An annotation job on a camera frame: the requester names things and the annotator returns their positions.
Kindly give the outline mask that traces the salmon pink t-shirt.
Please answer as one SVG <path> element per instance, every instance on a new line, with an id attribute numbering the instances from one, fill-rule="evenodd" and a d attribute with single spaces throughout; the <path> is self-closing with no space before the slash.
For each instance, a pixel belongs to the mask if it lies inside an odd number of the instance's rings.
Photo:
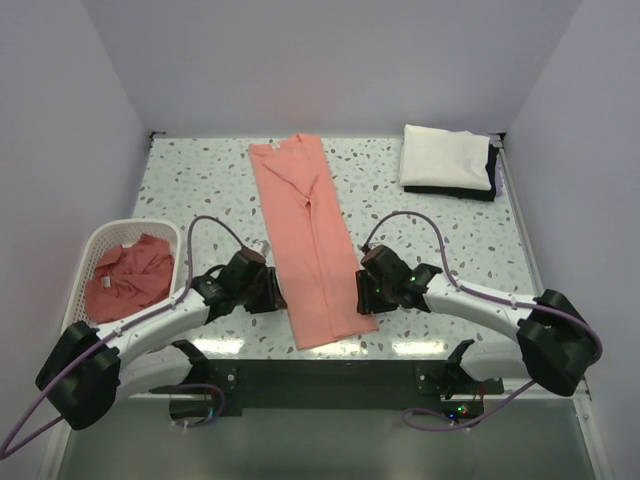
<path id="1" fill-rule="evenodd" d="M 297 348 L 375 331 L 357 311 L 359 264 L 321 139 L 296 134 L 249 155 Z"/>

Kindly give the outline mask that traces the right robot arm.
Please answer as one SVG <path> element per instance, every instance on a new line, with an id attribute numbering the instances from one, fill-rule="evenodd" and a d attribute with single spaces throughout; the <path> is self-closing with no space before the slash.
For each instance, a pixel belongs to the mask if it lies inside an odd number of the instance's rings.
<path id="1" fill-rule="evenodd" d="M 547 391 L 569 397 L 602 355 L 596 333 L 566 296 L 508 295 L 455 279 L 445 266 L 410 268 L 389 247 L 365 252 L 355 274 L 361 315 L 399 307 L 458 317 L 497 332 L 520 349 L 529 377 Z"/>

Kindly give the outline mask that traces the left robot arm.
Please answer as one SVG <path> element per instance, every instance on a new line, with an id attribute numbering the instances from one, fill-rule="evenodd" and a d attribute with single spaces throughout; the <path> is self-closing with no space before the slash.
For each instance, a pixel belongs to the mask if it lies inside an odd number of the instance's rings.
<path id="1" fill-rule="evenodd" d="M 184 334 L 242 307 L 252 314 L 287 306 L 276 270 L 243 247 L 231 260 L 192 276 L 157 307 L 92 327 L 68 326 L 36 378 L 36 385 L 74 430 L 100 420 L 119 399 L 157 388 L 209 388 L 206 356 Z"/>

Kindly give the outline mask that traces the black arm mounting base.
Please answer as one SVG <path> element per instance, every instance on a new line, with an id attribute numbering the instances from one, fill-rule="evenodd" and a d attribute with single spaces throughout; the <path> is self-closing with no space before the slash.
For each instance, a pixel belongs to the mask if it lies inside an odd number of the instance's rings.
<path id="1" fill-rule="evenodd" d="M 479 382 L 452 360 L 208 360 L 179 382 L 187 400 L 170 402 L 174 419 L 224 416 L 246 409 L 404 410 L 421 407 L 452 418 L 484 412 L 482 396 L 503 382 Z"/>

